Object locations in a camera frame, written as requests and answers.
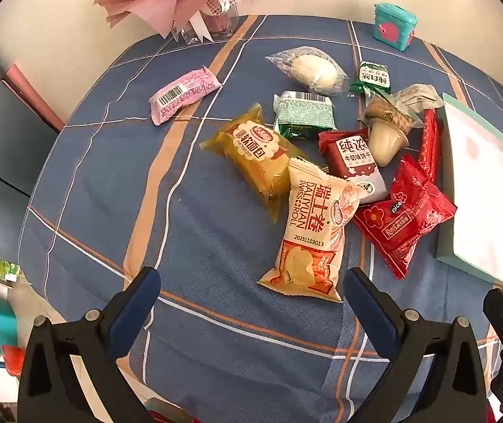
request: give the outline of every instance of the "metal bolt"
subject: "metal bolt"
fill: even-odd
[[[44,315],[38,315],[34,318],[34,326],[42,326],[46,322],[46,317]]]
[[[457,324],[461,327],[469,327],[469,320],[465,318],[464,316],[458,316],[457,317]]]
[[[85,319],[87,321],[95,321],[98,320],[98,316],[101,314],[100,311],[97,309],[89,310],[87,313],[85,313]]]
[[[405,317],[410,321],[418,321],[418,318],[420,318],[420,314],[416,310],[409,308],[405,312]]]

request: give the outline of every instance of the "box lid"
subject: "box lid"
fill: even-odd
[[[390,16],[397,17],[400,20],[408,22],[409,24],[416,24],[418,19],[410,11],[402,9],[400,6],[396,6],[392,3],[379,3],[375,5],[377,11],[382,11]]]

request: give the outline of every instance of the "brand logo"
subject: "brand logo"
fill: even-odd
[[[332,208],[330,209],[330,213],[332,215],[332,222],[336,226],[341,226],[344,222],[344,212],[342,212],[342,207],[337,200],[332,202]]]
[[[360,188],[364,189],[369,195],[375,192],[375,185],[369,181],[362,181],[357,184]]]
[[[251,128],[252,135],[260,141],[264,141],[265,143],[269,143],[273,141],[273,135],[271,135],[266,129],[260,127],[258,125],[254,125]]]

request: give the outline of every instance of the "soft bread package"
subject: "soft bread package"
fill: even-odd
[[[344,254],[344,226],[367,192],[300,158],[289,162],[289,218],[275,267],[260,285],[286,295],[341,302],[335,286]]]
[[[256,103],[223,125],[200,146],[232,159],[267,206],[270,218],[277,221],[281,199],[289,195],[289,159],[302,152],[263,125],[261,105]]]

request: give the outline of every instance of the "blue tablecloth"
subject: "blue tablecloth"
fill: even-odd
[[[372,26],[337,19],[249,16],[230,42],[185,46],[152,36],[121,55],[59,135],[32,196],[19,263],[68,320],[102,308],[139,266],[156,266],[162,294],[129,355],[134,374],[203,423],[345,421],[386,368],[347,303],[288,297],[256,281],[275,260],[286,208],[273,225],[233,164],[199,143],[254,102],[273,122],[273,94],[297,84],[264,59],[309,45],[352,79],[360,60],[388,65],[393,90],[433,84],[503,132],[503,87],[445,50],[413,39],[405,52]],[[223,87],[159,127],[148,99],[210,66]],[[333,98],[339,129],[357,128],[363,103]],[[415,157],[422,131],[409,135]],[[318,162],[315,142],[298,145]],[[383,170],[387,184],[398,156]],[[360,265],[401,308],[470,319],[489,381],[499,345],[482,299],[491,285],[434,259],[437,229],[397,281],[352,224],[342,269]],[[425,359],[412,392],[423,384]],[[414,403],[412,394],[402,410]]]

